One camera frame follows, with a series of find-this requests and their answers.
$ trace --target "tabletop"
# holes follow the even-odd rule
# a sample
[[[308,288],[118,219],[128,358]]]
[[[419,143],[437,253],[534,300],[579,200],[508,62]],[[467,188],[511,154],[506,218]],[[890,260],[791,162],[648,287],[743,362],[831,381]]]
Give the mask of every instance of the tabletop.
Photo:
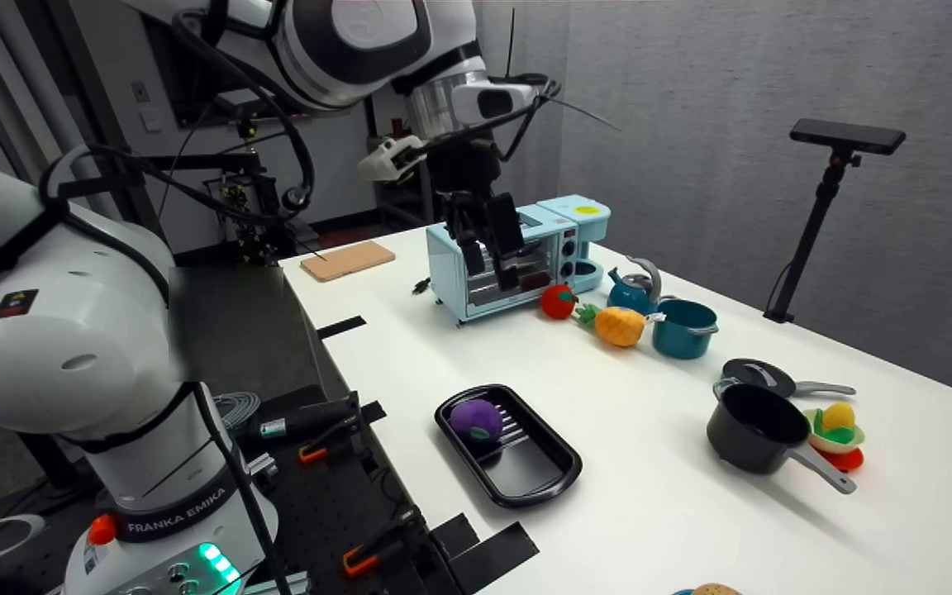
[[[539,546],[484,592],[669,594],[724,583],[745,595],[952,593],[952,388],[671,274],[665,294],[718,315],[721,332],[700,359],[656,353],[650,329],[638,346],[611,347],[575,321],[544,317],[537,302],[458,328],[431,290],[411,295],[428,275],[426,231],[376,241],[392,263],[328,283],[307,275],[302,257],[281,266],[315,326],[366,321],[325,344],[360,399],[383,404],[375,433],[428,524],[464,512],[487,539],[521,521]],[[590,257],[640,272],[598,245]],[[579,298],[604,305],[611,287],[605,278]],[[856,493],[842,496],[796,462],[762,477],[718,459],[706,437],[711,386],[738,357],[857,388],[868,441],[851,474]],[[436,407],[488,383],[514,388],[583,457],[562,496],[500,508],[450,447]]]

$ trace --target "toaster oven window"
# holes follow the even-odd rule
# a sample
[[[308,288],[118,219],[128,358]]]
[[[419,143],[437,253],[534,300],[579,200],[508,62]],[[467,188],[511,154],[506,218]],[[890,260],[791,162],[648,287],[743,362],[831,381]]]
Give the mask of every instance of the toaster oven window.
[[[544,237],[528,242],[516,259],[516,271],[521,285],[502,291],[494,276],[491,256],[483,250],[483,272],[466,279],[469,304],[486,306],[491,302],[512,298],[514,295],[543,290],[553,283],[553,256],[556,254],[556,238]]]

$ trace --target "teal kettle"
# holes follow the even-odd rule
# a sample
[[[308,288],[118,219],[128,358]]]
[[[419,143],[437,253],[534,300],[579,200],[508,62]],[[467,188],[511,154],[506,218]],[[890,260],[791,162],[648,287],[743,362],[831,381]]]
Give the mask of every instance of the teal kettle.
[[[660,281],[660,271],[656,264],[646,259],[635,259],[627,256],[631,263],[638,264],[647,274],[630,274],[619,276],[617,268],[608,271],[609,278],[616,284],[608,294],[608,305],[619,308],[630,308],[642,316],[656,312],[660,302],[660,289],[664,282]]]

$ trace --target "black tray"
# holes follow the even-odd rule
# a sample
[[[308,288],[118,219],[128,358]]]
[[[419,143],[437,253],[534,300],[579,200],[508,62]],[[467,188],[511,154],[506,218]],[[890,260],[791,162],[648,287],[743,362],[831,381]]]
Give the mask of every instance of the black tray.
[[[502,438],[481,445],[450,428],[450,412],[469,399],[483,399],[502,412]],[[512,388],[486,384],[450,397],[436,410],[436,423],[498,506],[523,508],[559,496],[583,470],[583,460]]]

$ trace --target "toy tomato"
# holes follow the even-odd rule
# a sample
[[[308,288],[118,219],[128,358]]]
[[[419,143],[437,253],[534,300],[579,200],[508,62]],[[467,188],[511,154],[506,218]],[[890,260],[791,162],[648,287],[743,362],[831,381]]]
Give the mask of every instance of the toy tomato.
[[[577,301],[575,294],[571,293],[571,287],[555,285],[543,291],[541,307],[545,315],[551,319],[563,320],[571,316],[571,310],[575,309]]]

